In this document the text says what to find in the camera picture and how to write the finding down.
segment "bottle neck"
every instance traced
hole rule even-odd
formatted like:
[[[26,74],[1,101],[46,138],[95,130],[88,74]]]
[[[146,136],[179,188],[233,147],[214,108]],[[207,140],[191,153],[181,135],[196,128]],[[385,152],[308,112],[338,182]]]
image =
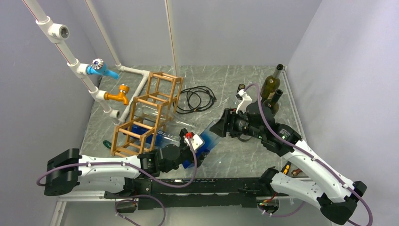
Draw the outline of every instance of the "bottle neck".
[[[279,64],[279,65],[277,65],[277,67],[276,67],[276,70],[274,70],[274,73],[273,73],[273,78],[278,78],[279,76],[280,76],[280,74],[281,74],[281,72],[283,71],[283,69],[284,69],[284,65],[281,65],[281,64]]]
[[[280,89],[276,90],[269,103],[271,107],[273,107],[279,101],[281,95],[283,95],[283,91]]]

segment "white pipe joint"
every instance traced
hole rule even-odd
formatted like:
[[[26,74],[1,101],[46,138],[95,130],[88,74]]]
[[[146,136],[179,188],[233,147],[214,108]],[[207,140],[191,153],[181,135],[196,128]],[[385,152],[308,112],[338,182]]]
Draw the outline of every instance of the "white pipe joint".
[[[81,64],[78,59],[76,59],[76,62],[73,64],[67,64],[78,78],[83,79],[87,76],[87,67],[89,66],[88,64]]]
[[[113,119],[118,119],[119,118],[119,114],[120,113],[119,113],[118,110],[112,109],[109,115]]]
[[[93,97],[93,99],[97,102],[102,102],[105,101],[104,95],[106,93],[106,91],[104,90],[99,90],[97,87],[95,89],[95,91],[91,92],[89,91],[90,95]]]
[[[37,25],[46,34],[50,42],[57,44],[69,38],[69,29],[66,25],[55,24],[50,17],[45,21],[36,21]]]

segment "gray marble surface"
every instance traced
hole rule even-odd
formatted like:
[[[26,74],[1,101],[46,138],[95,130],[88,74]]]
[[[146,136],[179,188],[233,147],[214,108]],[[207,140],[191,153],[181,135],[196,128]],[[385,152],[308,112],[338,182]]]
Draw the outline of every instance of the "gray marble surface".
[[[154,72],[163,71],[165,73],[174,74],[171,66],[133,66],[133,68],[141,70],[149,70]],[[180,75],[184,77],[182,89],[205,85],[213,90],[217,101],[214,106],[205,112],[195,112],[191,114],[178,115],[179,117],[195,124],[193,131],[200,133],[206,128],[212,120],[220,117],[224,108],[229,106],[229,97],[232,96],[240,83],[246,85],[257,82],[260,86],[264,79],[273,73],[274,66],[181,66]],[[120,73],[120,78],[114,80],[109,77],[103,77],[100,83],[100,89],[115,94],[118,92],[120,84],[125,83],[130,86],[128,93],[129,99],[132,97],[141,75],[131,73]],[[168,84],[161,84],[160,90],[166,92],[169,89]],[[275,119],[276,122],[284,123],[296,131],[299,131],[297,119],[288,97],[288,90],[285,80],[281,78],[280,89],[284,94],[279,104],[280,110]],[[253,100],[255,97],[255,88],[248,90]],[[123,111],[125,106],[121,102],[108,101],[113,109]],[[186,97],[180,97],[179,106],[185,108]],[[112,140],[112,132],[114,124],[111,119],[103,114],[98,103],[93,105],[93,110],[88,123],[88,128],[83,140],[81,153],[95,157],[111,157],[111,152],[103,144],[103,140]],[[167,132],[177,133],[181,127],[168,126]],[[119,136],[119,144],[124,141],[124,135]],[[267,151],[260,141],[251,139],[248,142],[240,142],[236,138],[225,137],[211,151],[204,160],[201,167],[198,168],[196,178],[237,178],[237,177],[259,177],[262,173],[272,166],[281,168],[285,161],[276,154]],[[173,170],[167,174],[162,173],[160,178],[190,178],[192,168]]]

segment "pipe fitting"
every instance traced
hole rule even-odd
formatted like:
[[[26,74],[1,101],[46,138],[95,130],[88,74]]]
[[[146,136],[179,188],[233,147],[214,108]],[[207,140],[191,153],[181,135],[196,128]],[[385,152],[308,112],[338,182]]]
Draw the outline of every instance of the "pipe fitting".
[[[115,101],[121,101],[123,102],[124,105],[129,105],[129,100],[126,94],[129,92],[129,86],[122,84],[119,86],[119,93],[117,95],[112,95],[108,92],[104,94],[104,99],[105,100],[115,100]]]
[[[142,70],[142,75],[146,78],[148,78],[150,76],[150,71],[146,71],[146,70]]]
[[[88,64],[81,64],[78,59],[76,59],[76,62],[73,64],[67,64],[70,69],[75,72],[76,77],[83,79],[87,75],[86,68],[88,67]]]
[[[124,72],[124,68],[125,68],[125,66],[122,66],[122,64],[118,64],[118,65],[115,65],[116,66],[116,69],[118,70],[118,71],[123,71]]]
[[[55,24],[49,16],[44,21],[36,21],[36,24],[45,33],[50,42],[54,44],[61,43],[69,38],[68,27],[63,24]]]
[[[112,109],[112,111],[110,112],[110,117],[111,118],[118,119],[119,115],[120,115],[120,113],[119,113],[118,110]]]

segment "white wall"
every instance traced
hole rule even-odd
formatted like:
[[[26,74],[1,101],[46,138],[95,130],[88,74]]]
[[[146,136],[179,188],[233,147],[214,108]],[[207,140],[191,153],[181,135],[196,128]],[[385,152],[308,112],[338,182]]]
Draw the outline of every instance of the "white wall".
[[[321,0],[171,0],[180,65],[287,64]]]
[[[114,60],[84,0],[67,0],[95,52]],[[172,49],[163,0],[92,0],[123,65],[172,65]]]
[[[113,62],[84,0],[67,0]],[[125,65],[172,65],[164,0],[93,0]],[[170,0],[179,65],[287,64],[321,0]]]
[[[77,58],[96,57],[66,2],[39,2],[69,26]],[[0,1],[0,21],[0,224],[45,226],[56,200],[35,181],[49,159],[80,147],[93,101],[22,1]]]
[[[398,224],[398,21],[396,0],[323,0],[288,65],[309,143],[366,183],[374,226]]]

